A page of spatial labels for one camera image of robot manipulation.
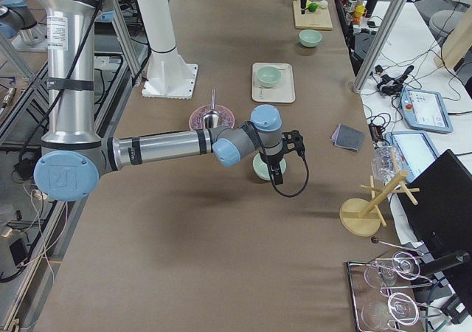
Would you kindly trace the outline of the green bowl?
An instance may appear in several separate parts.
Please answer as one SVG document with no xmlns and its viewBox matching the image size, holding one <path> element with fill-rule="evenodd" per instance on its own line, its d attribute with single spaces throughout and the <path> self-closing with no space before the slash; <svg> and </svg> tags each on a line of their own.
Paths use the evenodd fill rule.
<svg viewBox="0 0 472 332">
<path fill-rule="evenodd" d="M 257 81 L 263 88 L 275 87 L 281 77 L 281 71 L 273 66 L 263 66 L 256 71 Z"/>
<path fill-rule="evenodd" d="M 283 175 L 283 173 L 286 170 L 287 164 L 286 164 L 286 161 L 282 159 L 277 166 L 273 167 L 271 170 L 268 170 L 267 164 L 262 160 L 260 153 L 258 153 L 253 158 L 252 166 L 253 166 L 254 172 L 260 179 L 265 180 L 265 181 L 270 181 L 269 173 L 271 173 L 271 170 L 280 169 Z"/>
<path fill-rule="evenodd" d="M 302 30 L 299 33 L 299 42 L 303 47 L 314 48 L 322 41 L 322 34 L 316 30 Z"/>
</svg>

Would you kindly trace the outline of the green lime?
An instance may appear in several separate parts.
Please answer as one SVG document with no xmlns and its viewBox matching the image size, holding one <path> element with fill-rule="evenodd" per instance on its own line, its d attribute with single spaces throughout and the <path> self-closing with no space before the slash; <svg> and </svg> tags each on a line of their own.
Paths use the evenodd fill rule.
<svg viewBox="0 0 472 332">
<path fill-rule="evenodd" d="M 314 12 L 317 10 L 318 6 L 319 6 L 319 5 L 318 5 L 316 2 L 311 2 L 311 3 L 307 6 L 307 9 L 308 9 L 309 12 L 314 13 Z"/>
</svg>

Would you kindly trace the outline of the white garlic bulb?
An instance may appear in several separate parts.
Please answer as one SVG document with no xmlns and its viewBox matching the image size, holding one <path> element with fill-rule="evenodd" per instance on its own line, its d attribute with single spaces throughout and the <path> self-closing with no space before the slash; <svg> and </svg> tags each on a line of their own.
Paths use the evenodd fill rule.
<svg viewBox="0 0 472 332">
<path fill-rule="evenodd" d="M 322 9 L 327 9 L 328 2 L 326 0 L 322 0 L 319 2 L 319 7 Z"/>
</svg>

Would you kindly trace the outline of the wooden cutting board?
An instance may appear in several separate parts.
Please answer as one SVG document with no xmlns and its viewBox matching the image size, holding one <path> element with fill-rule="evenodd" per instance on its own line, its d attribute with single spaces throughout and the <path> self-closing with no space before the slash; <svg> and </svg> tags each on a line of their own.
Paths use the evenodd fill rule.
<svg viewBox="0 0 472 332">
<path fill-rule="evenodd" d="M 330 12 L 328 8 L 317 8 L 315 12 L 306 11 L 301 14 L 300 3 L 293 1 L 294 25 L 298 30 L 323 30 L 333 29 Z"/>
</svg>

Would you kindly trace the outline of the pink bowl with ice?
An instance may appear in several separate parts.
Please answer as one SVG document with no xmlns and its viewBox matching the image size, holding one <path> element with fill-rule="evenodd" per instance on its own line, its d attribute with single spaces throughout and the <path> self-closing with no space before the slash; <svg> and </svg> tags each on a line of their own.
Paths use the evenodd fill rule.
<svg viewBox="0 0 472 332">
<path fill-rule="evenodd" d="M 208 110 L 210 110 L 210 105 L 201 106 L 194 110 L 189 118 L 189 127 L 191 130 L 203 128 L 202 117 Z M 221 125 L 227 125 L 230 128 L 235 126 L 235 116 L 227 107 L 216 104 L 215 110 L 220 113 Z"/>
</svg>

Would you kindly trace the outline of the folded grey cloth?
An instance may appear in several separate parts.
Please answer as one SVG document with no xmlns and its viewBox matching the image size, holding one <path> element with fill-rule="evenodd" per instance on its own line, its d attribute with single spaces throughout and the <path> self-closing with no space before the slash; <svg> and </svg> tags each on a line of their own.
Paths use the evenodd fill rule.
<svg viewBox="0 0 472 332">
<path fill-rule="evenodd" d="M 339 124 L 331 136 L 331 141 L 338 148 L 359 152 L 364 138 L 364 132 Z"/>
</svg>

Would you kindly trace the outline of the green bowl on tray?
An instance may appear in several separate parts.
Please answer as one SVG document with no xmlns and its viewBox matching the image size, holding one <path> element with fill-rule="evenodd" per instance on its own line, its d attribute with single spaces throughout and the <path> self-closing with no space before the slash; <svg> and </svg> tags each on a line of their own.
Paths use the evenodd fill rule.
<svg viewBox="0 0 472 332">
<path fill-rule="evenodd" d="M 256 71 L 257 81 L 263 88 L 275 87 L 281 77 L 281 71 L 273 66 L 263 66 Z"/>
</svg>

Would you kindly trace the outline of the beige rabbit serving tray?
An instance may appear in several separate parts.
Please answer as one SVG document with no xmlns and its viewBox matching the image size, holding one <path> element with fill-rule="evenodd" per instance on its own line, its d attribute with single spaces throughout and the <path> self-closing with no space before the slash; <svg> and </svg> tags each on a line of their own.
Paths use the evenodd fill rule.
<svg viewBox="0 0 472 332">
<path fill-rule="evenodd" d="M 281 80 L 274 87 L 265 88 L 257 79 L 257 71 L 264 66 L 274 66 L 281 72 Z M 293 103 L 296 94 L 292 65 L 289 63 L 254 63 L 252 65 L 251 98 L 259 103 Z"/>
</svg>

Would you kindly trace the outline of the metal ice scoop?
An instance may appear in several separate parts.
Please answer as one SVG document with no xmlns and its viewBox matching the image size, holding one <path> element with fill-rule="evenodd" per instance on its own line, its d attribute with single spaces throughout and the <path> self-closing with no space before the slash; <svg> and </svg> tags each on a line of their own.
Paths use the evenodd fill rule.
<svg viewBox="0 0 472 332">
<path fill-rule="evenodd" d="M 221 113 L 216 109 L 215 89 L 212 90 L 210 108 L 201 116 L 201 124 L 203 128 L 215 128 L 221 124 Z"/>
</svg>

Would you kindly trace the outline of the wooden mug tree stand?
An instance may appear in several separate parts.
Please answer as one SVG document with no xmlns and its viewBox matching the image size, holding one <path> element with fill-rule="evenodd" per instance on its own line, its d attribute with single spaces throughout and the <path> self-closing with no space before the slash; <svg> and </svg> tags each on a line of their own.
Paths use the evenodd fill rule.
<svg viewBox="0 0 472 332">
<path fill-rule="evenodd" d="M 392 145 L 376 149 L 369 184 L 361 186 L 370 193 L 370 200 L 351 198 L 341 205 L 339 217 L 344 227 L 357 236 L 374 235 L 386 226 L 380 204 L 392 194 L 405 194 L 413 205 L 417 205 L 414 194 L 420 189 L 407 186 L 406 178 L 409 175 L 410 171 L 402 163 L 398 147 Z"/>
</svg>

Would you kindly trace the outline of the blue teach pendant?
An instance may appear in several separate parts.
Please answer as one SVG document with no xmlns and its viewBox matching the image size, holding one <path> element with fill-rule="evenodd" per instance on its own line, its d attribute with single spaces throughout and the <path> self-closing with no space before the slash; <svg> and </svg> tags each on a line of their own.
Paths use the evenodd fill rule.
<svg viewBox="0 0 472 332">
<path fill-rule="evenodd" d="M 449 134 L 453 131 L 443 98 L 439 92 L 405 88 L 400 105 L 406 124 L 417 130 Z"/>
<path fill-rule="evenodd" d="M 385 134 L 385 140 L 400 153 L 402 166 L 409 171 L 406 181 L 414 181 L 438 157 L 439 153 L 425 131 L 396 131 Z"/>
</svg>

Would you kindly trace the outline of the black monitor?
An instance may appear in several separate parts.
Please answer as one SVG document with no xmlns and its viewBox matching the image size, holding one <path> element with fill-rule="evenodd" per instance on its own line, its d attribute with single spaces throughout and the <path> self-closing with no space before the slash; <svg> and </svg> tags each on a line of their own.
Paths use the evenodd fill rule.
<svg viewBox="0 0 472 332">
<path fill-rule="evenodd" d="M 433 257 L 457 250 L 471 252 L 471 173 L 446 150 L 412 183 L 420 189 L 413 205 L 405 195 L 399 200 L 415 237 Z"/>
</svg>

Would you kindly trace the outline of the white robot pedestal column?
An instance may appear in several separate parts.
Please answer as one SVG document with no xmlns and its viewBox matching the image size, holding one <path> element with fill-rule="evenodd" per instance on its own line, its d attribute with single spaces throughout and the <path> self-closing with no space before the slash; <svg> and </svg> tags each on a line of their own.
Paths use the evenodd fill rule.
<svg viewBox="0 0 472 332">
<path fill-rule="evenodd" d="M 137 0 L 151 49 L 145 97 L 189 100 L 198 66 L 186 63 L 178 53 L 168 0 Z"/>
</svg>

